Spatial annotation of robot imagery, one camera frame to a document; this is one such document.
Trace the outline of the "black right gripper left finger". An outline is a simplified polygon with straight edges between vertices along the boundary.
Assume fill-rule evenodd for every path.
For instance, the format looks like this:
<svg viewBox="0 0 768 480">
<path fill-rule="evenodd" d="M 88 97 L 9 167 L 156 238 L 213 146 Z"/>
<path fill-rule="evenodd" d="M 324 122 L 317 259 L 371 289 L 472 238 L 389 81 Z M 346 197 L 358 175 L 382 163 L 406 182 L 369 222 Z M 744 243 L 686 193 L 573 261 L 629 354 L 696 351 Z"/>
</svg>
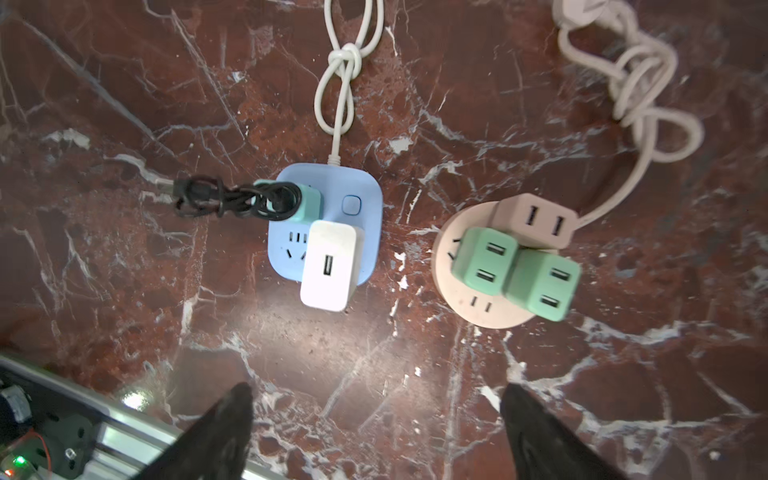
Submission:
<svg viewBox="0 0 768 480">
<path fill-rule="evenodd" d="M 137 479 L 239 479 L 246 467 L 253 425 L 253 394 L 235 385 Z"/>
</svg>

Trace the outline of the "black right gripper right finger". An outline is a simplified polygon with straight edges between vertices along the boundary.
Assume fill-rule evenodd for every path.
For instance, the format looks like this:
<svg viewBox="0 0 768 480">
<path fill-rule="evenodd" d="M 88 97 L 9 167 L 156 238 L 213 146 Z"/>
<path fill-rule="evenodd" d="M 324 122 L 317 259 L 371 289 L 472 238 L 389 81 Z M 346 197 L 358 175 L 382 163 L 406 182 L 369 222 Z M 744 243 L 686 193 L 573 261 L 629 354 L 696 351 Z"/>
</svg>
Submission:
<svg viewBox="0 0 768 480">
<path fill-rule="evenodd" d="M 625 479 L 522 386 L 506 387 L 500 414 L 519 479 Z"/>
</svg>

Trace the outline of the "green charger adapter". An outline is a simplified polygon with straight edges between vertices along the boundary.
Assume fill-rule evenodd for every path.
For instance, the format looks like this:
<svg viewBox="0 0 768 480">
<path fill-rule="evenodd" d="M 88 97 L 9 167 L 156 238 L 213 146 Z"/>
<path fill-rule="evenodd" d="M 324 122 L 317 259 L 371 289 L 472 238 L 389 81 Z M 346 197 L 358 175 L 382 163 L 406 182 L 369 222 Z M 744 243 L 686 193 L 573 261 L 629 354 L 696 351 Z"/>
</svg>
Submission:
<svg viewBox="0 0 768 480">
<path fill-rule="evenodd" d="M 504 297 L 535 316 L 562 321 L 582 273 L 573 260 L 536 249 L 521 250 L 503 287 Z"/>
<path fill-rule="evenodd" d="M 507 233 L 490 227 L 469 228 L 461 238 L 451 273 L 473 290 L 499 295 L 518 248 L 519 242 Z"/>
</svg>

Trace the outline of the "pink charger adapter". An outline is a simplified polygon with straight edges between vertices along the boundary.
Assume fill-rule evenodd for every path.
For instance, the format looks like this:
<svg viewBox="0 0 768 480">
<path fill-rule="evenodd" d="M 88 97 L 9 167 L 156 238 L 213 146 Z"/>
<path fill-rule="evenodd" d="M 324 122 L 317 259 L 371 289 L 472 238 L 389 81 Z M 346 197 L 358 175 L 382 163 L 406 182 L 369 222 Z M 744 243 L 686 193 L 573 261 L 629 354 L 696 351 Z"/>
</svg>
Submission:
<svg viewBox="0 0 768 480">
<path fill-rule="evenodd" d="M 560 204 L 524 193 L 498 202 L 489 226 L 510 234 L 521 246 L 561 250 L 570 244 L 578 216 Z"/>
</svg>

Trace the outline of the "white charger adapter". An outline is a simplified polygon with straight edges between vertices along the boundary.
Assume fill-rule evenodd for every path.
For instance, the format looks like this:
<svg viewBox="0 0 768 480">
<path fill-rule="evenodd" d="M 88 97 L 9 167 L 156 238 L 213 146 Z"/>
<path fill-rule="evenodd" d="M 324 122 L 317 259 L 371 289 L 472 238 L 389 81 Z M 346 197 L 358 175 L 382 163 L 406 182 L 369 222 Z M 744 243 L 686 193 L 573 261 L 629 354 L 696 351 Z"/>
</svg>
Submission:
<svg viewBox="0 0 768 480">
<path fill-rule="evenodd" d="M 305 306 L 346 309 L 358 285 L 363 244 L 359 227 L 326 220 L 311 224 L 300 287 Z"/>
</svg>

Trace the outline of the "teal charger adapter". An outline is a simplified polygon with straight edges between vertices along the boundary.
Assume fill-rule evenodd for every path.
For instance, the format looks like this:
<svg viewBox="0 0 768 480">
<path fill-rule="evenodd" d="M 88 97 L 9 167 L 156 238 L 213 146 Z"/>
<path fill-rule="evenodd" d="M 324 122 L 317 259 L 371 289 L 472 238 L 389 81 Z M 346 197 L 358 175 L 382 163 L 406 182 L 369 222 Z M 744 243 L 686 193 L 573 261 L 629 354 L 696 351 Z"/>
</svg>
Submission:
<svg viewBox="0 0 768 480">
<path fill-rule="evenodd" d="M 257 180 L 257 194 L 251 201 L 255 215 L 272 222 L 311 224 L 322 216 L 323 197 L 319 190 L 304 184 Z"/>
</svg>

